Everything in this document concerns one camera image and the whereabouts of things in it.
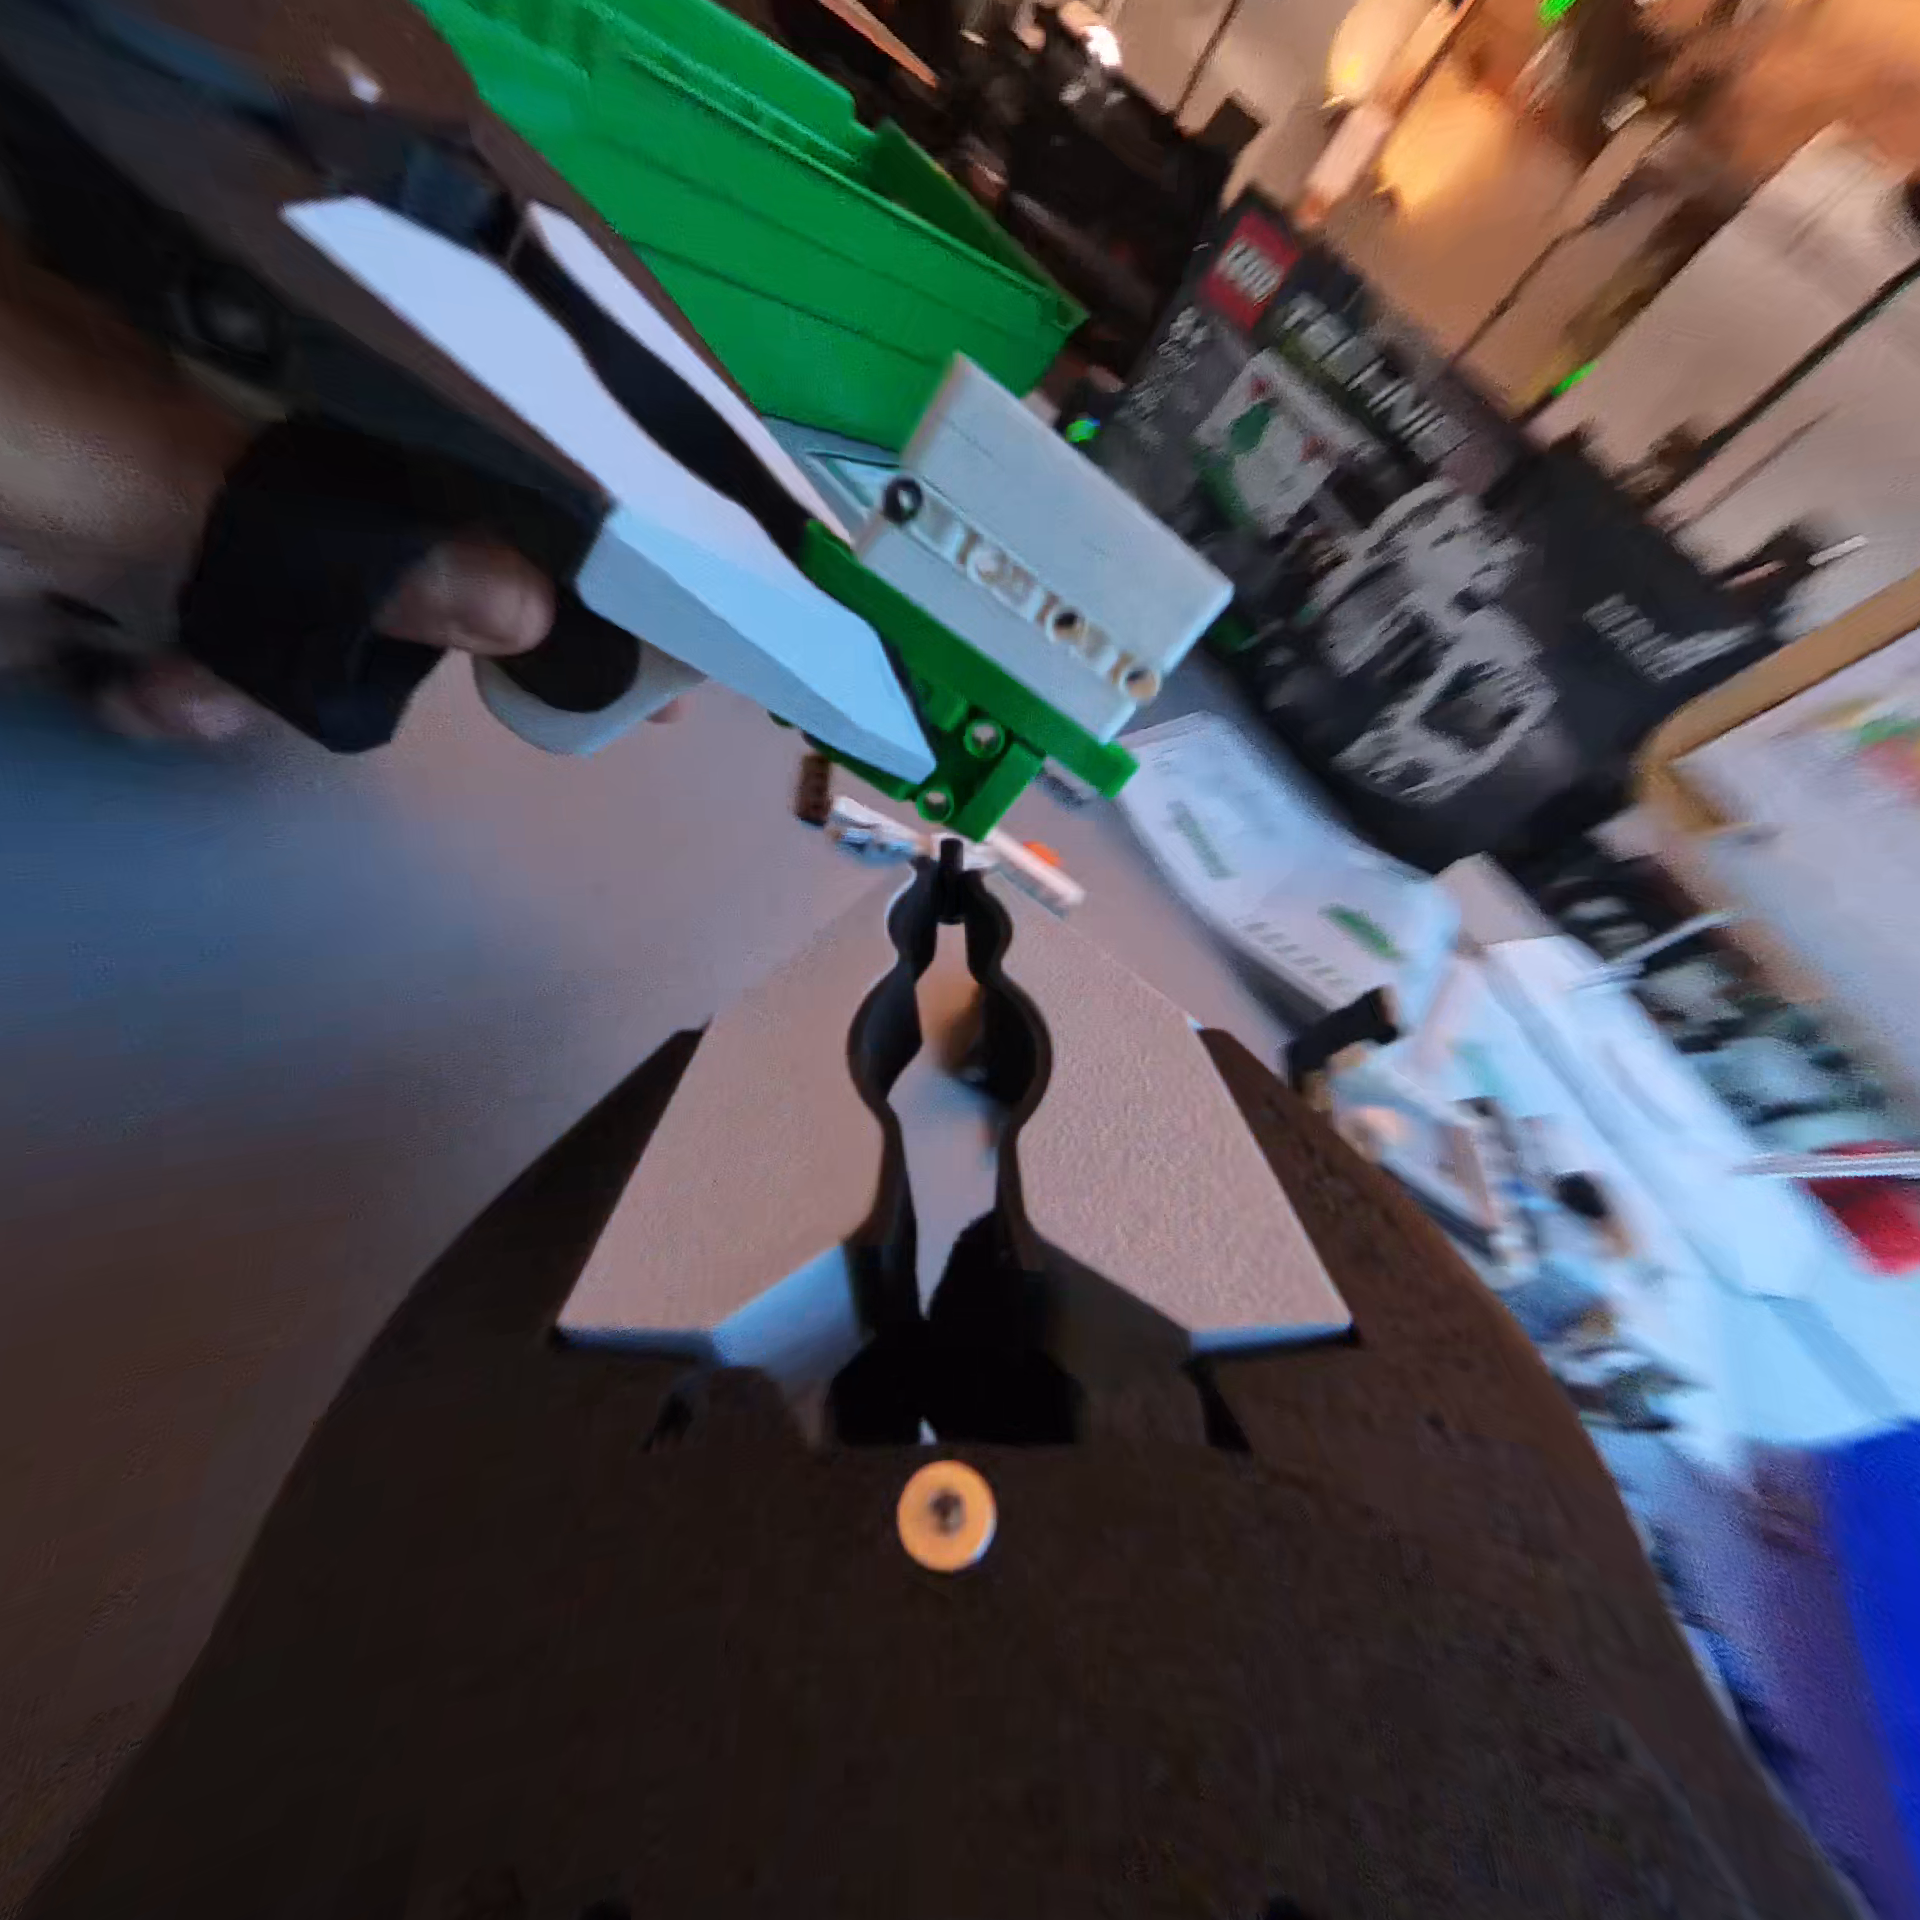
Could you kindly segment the blue container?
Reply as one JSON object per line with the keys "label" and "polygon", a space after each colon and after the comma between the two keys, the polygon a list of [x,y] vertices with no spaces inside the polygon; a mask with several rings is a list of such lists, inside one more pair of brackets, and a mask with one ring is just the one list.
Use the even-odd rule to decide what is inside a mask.
{"label": "blue container", "polygon": [[1919,1868],[1919,1423],[1816,1453],[1824,1554],[1879,1726],[1882,1776]]}

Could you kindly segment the white instruction booklet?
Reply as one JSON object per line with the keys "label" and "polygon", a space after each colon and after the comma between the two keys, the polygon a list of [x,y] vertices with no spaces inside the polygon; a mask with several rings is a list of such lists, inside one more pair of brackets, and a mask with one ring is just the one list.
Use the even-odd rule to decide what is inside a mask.
{"label": "white instruction booklet", "polygon": [[1121,740],[1126,823],[1170,890],[1305,1021],[1383,991],[1415,1023],[1458,912],[1434,875],[1366,843],[1238,727],[1188,712]]}

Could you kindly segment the green plastic bin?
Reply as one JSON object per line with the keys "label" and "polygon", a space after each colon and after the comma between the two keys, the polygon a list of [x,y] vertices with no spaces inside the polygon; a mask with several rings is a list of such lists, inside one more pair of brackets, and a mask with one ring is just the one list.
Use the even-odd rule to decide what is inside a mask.
{"label": "green plastic bin", "polygon": [[899,451],[964,354],[1012,395],[1087,308],[899,125],[706,3],[426,3],[770,418]]}

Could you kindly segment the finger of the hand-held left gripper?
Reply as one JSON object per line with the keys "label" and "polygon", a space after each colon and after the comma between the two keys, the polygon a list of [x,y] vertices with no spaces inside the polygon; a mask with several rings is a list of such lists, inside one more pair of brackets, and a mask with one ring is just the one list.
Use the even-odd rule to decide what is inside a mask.
{"label": "finger of the hand-held left gripper", "polygon": [[922,719],[875,629],[817,584],[736,502],[651,443],[571,338],[522,290],[522,212],[505,247],[430,230],[364,197],[294,200],[282,219],[410,343],[524,424],[560,504],[568,604],[551,640],[503,668],[496,718],[546,751],[593,751],[708,678],[886,775],[932,768]]}
{"label": "finger of the hand-held left gripper", "polygon": [[571,338],[620,411],[792,559],[811,525],[848,541],[847,524],[764,418],[583,227],[543,204],[522,212],[522,290]]}

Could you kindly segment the green and grey lego assembly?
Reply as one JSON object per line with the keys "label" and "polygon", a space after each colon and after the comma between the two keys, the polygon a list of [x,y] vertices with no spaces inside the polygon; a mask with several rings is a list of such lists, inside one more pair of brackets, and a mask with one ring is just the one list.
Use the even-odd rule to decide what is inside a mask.
{"label": "green and grey lego assembly", "polygon": [[1137,773],[1121,734],[1225,612],[1227,579],[963,354],[899,452],[776,434],[847,525],[810,536],[806,572],[892,651],[932,768],[823,755],[977,843],[1044,771],[1114,799]]}

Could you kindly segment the white lego beam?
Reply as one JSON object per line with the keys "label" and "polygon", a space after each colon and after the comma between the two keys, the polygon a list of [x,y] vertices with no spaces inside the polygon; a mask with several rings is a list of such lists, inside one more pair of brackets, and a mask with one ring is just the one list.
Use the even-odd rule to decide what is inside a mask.
{"label": "white lego beam", "polygon": [[999,875],[1056,917],[1076,912],[1088,899],[1056,858],[999,827],[975,840],[943,826],[906,823],[851,798],[835,798],[823,832],[842,850],[870,862],[938,860],[950,845],[959,845],[968,872]]}

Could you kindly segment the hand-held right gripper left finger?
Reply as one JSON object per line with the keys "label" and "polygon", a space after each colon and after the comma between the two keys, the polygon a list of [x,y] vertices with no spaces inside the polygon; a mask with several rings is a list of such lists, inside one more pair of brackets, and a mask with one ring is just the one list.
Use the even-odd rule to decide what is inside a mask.
{"label": "hand-held right gripper left finger", "polygon": [[568,1296],[577,1347],[847,1363],[912,1314],[916,1218],[892,1091],[922,1053],[932,869],[890,870],[715,1014]]}

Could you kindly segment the wooden clipboard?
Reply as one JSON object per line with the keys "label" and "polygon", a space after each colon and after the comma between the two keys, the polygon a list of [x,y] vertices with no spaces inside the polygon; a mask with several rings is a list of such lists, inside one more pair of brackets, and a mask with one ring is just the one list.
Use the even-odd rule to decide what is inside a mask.
{"label": "wooden clipboard", "polygon": [[1726,887],[1710,872],[1708,845],[1732,826],[1713,799],[1683,780],[1680,762],[1916,629],[1919,574],[1912,572],[1826,627],[1699,694],[1648,734],[1632,763],[1631,795],[1651,834],[1651,858],[1665,867],[1675,890],[1706,908],[1730,903]]}

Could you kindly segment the clipboard with instruction sheet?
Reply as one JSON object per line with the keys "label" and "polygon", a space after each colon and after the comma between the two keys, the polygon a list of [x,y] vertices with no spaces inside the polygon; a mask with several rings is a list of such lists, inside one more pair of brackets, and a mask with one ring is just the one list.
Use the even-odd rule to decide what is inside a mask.
{"label": "clipboard with instruction sheet", "polygon": [[1907,1096],[1919,1078],[1919,632],[1679,765],[1745,934]]}

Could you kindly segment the black lego set box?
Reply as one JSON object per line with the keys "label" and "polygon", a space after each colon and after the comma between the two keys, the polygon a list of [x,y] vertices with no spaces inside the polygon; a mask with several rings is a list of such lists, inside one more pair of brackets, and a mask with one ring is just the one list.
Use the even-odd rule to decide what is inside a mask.
{"label": "black lego set box", "polygon": [[1232,584],[1251,712],[1385,852],[1530,862],[1614,818],[1683,704],[1785,640],[1806,549],[1697,559],[1539,446],[1247,189],[1094,443]]}

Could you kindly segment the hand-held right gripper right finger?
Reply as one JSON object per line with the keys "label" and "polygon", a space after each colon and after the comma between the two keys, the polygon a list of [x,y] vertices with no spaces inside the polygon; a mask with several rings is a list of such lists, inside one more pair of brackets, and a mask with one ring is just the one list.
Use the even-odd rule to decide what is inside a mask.
{"label": "hand-held right gripper right finger", "polygon": [[968,877],[968,1064],[1002,1106],[995,1215],[1065,1363],[1342,1340],[1353,1311],[1182,1006],[1008,879]]}

